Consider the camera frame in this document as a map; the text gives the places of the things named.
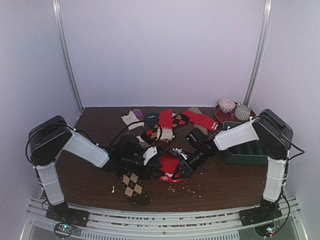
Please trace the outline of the red snowflake sock pair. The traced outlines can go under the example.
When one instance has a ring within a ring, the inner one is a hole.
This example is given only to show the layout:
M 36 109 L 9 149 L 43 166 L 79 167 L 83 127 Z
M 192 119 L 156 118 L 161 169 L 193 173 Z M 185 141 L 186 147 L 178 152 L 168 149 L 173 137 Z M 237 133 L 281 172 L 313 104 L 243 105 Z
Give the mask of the red snowflake sock pair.
M 180 163 L 180 158 L 174 157 L 169 153 L 165 153 L 160 160 L 162 165 L 161 171 L 164 172 L 163 176 L 159 177 L 159 180 L 162 182 L 169 182 L 169 183 L 180 183 L 181 179 L 172 179 L 173 173 L 175 172 L 177 166 Z

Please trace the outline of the brown beige argyle sock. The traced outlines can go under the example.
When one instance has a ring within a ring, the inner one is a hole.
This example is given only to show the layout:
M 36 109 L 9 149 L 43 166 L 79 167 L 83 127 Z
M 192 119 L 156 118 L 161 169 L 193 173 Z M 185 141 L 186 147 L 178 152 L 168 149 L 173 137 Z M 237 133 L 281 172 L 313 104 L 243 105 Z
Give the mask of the brown beige argyle sock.
M 120 179 L 124 195 L 131 206 L 136 209 L 148 206 L 152 199 L 145 191 L 143 183 L 141 182 L 138 172 L 127 168 L 121 168 L 117 171 L 117 177 Z

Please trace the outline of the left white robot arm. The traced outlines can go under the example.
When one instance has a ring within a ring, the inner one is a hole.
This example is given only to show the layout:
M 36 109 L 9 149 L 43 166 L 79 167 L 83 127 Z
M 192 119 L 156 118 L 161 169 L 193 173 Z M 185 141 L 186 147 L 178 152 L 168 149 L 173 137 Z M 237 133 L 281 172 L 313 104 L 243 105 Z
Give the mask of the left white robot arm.
M 106 172 L 118 171 L 125 195 L 136 206 L 150 202 L 140 180 L 159 178 L 165 174 L 160 163 L 163 148 L 155 145 L 143 148 L 138 137 L 121 132 L 110 145 L 102 146 L 57 115 L 29 132 L 24 153 L 36 171 L 48 203 L 53 206 L 53 215 L 61 222 L 72 218 L 71 209 L 65 206 L 65 196 L 56 170 L 57 156 L 63 151 Z

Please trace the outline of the white brown block sock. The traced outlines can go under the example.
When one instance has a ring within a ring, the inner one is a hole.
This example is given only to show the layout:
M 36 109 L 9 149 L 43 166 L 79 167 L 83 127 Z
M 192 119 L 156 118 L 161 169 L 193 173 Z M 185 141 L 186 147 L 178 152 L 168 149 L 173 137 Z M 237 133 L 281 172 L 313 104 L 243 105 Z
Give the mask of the white brown block sock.
M 139 127 L 142 127 L 142 128 L 144 127 L 144 123 L 142 122 L 142 120 L 139 120 L 132 110 L 122 115 L 121 119 L 125 123 L 129 131 Z

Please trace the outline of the orange brown argyle sock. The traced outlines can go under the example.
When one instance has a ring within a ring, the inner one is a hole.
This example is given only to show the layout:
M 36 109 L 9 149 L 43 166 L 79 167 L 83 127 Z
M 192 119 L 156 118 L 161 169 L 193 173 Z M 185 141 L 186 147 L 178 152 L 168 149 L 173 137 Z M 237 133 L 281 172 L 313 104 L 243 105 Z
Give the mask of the orange brown argyle sock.
M 183 113 L 175 113 L 173 112 L 172 115 L 172 132 L 173 132 L 173 139 L 175 138 L 175 130 L 176 128 L 180 126 L 184 126 L 189 122 L 189 118 L 184 115 Z M 161 126 L 159 123 L 157 123 L 154 128 L 147 130 L 146 132 L 141 134 L 141 139 L 147 142 L 148 144 L 151 144 L 154 141 L 157 141 L 159 137 L 157 137 L 157 130 L 160 130 L 160 133 L 162 133 Z

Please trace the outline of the red round plate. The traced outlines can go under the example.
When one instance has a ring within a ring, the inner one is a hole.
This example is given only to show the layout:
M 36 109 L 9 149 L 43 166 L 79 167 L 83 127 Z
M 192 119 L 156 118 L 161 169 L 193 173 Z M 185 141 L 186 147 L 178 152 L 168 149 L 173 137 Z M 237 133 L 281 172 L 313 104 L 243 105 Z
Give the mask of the red round plate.
M 224 122 L 235 122 L 235 123 L 241 123 L 239 119 L 236 118 L 235 116 L 235 110 L 237 106 L 240 103 L 236 102 L 235 103 L 235 108 L 231 112 L 223 112 L 220 108 L 220 105 L 216 105 L 214 108 L 214 116 L 217 119 L 218 122 L 224 123 Z

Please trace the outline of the dark blue sock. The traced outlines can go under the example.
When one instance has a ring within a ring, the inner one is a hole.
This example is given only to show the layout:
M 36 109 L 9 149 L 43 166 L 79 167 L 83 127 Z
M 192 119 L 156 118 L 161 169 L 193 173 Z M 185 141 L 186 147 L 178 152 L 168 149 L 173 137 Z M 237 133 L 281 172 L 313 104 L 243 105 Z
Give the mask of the dark blue sock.
M 150 126 L 155 126 L 159 122 L 160 114 L 158 112 L 150 112 L 145 115 L 145 121 Z

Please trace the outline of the tan brown sock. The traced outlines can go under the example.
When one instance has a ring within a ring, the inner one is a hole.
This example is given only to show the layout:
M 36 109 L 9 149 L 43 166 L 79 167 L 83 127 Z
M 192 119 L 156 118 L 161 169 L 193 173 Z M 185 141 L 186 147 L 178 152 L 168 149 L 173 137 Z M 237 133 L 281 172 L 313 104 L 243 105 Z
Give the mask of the tan brown sock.
M 208 135 L 208 127 L 211 123 L 208 117 L 203 115 L 198 107 L 190 107 L 188 111 L 192 112 L 192 123 L 195 128 L 199 128 L 205 135 Z

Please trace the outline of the green divided organizer tray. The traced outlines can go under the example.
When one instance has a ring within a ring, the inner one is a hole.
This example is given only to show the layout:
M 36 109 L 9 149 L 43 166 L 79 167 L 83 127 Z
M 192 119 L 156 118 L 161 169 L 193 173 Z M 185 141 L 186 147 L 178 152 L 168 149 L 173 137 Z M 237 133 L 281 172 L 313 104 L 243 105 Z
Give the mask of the green divided organizer tray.
M 224 161 L 231 165 L 261 165 L 268 164 L 268 158 L 258 140 L 233 146 L 224 151 Z

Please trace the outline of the white red patterned bowl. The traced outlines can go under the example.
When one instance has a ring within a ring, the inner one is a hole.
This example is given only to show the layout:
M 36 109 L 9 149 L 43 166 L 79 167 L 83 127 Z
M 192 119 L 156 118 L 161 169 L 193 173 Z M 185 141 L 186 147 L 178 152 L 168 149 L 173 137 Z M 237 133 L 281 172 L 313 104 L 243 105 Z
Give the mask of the white red patterned bowl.
M 224 113 L 230 113 L 236 107 L 236 103 L 230 99 L 223 98 L 218 101 L 218 106 Z

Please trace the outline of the grey striped cup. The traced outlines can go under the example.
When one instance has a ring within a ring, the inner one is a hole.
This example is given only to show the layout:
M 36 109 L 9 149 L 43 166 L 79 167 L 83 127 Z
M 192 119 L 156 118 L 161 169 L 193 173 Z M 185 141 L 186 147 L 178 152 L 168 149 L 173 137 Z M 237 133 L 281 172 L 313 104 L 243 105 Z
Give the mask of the grey striped cup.
M 247 121 L 251 116 L 251 109 L 245 104 L 239 104 L 235 109 L 234 115 L 239 121 Z

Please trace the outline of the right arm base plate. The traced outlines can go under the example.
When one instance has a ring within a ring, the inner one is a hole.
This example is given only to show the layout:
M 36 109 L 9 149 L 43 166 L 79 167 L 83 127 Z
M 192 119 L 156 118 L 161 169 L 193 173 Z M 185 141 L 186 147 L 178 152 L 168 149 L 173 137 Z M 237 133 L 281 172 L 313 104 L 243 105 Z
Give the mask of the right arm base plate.
M 239 212 L 239 218 L 243 227 L 271 221 L 274 218 L 280 218 L 281 216 L 282 212 L 279 208 L 271 212 L 260 206 L 241 210 Z

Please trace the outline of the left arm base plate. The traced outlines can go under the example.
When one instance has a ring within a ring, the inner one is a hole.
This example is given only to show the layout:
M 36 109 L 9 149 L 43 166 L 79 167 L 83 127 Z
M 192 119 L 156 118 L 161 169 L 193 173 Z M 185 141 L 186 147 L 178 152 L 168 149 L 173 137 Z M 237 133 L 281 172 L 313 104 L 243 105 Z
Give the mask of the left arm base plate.
M 47 210 L 45 217 L 71 226 L 86 227 L 89 219 L 89 212 L 69 207 L 61 208 L 54 206 Z

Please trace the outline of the aluminium frame post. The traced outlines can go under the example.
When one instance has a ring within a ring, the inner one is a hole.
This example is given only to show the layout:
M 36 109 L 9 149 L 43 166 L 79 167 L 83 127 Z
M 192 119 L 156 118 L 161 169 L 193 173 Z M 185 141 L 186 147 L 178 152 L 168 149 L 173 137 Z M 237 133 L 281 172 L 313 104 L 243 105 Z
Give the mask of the aluminium frame post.
M 272 8 L 273 0 L 265 0 L 257 50 L 254 58 L 249 84 L 243 101 L 243 104 L 248 106 L 249 108 L 253 105 L 254 97 L 259 84 L 260 74 L 262 70 L 262 61 L 268 43 L 270 24 L 272 19 Z
M 69 83 L 71 85 L 72 93 L 75 98 L 77 107 L 80 112 L 84 110 L 84 106 L 80 97 L 80 93 L 78 90 L 78 86 L 75 80 L 73 68 L 72 68 L 72 63 L 71 63 L 71 58 L 69 55 L 68 51 L 68 46 L 67 46 L 67 41 L 66 41 L 66 36 L 65 36 L 65 31 L 64 31 L 64 25 L 63 25 L 63 18 L 62 18 L 62 12 L 61 12 L 61 3 L 59 0 L 53 0 L 52 1 L 52 6 L 53 6 L 53 13 L 56 21 L 56 26 L 57 26 L 57 31 L 59 35 L 59 41 L 61 45 L 61 50 L 62 50 L 62 56 L 63 56 L 63 61 L 67 73 L 67 77 L 69 80 Z

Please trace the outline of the left aluminium frame post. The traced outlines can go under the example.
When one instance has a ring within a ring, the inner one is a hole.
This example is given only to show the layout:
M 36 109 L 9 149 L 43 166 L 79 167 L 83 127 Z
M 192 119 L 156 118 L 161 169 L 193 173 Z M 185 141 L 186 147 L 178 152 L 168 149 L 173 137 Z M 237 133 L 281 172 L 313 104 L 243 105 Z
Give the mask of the left aluminium frame post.
M 67 77 L 69 80 L 69 83 L 71 85 L 72 93 L 75 98 L 77 107 L 80 112 L 84 110 L 84 106 L 80 97 L 80 93 L 78 90 L 78 86 L 75 80 L 73 68 L 72 68 L 72 63 L 71 63 L 71 58 L 69 55 L 68 51 L 68 46 L 67 46 L 67 41 L 66 41 L 66 36 L 65 36 L 65 31 L 64 31 L 64 25 L 63 25 L 63 18 L 62 18 L 62 12 L 61 12 L 61 3 L 59 0 L 53 0 L 52 1 L 52 6 L 53 6 L 53 13 L 56 21 L 56 26 L 57 26 L 57 31 L 59 35 L 59 41 L 61 45 L 61 50 L 62 50 L 62 56 L 63 56 L 63 61 L 67 73 Z

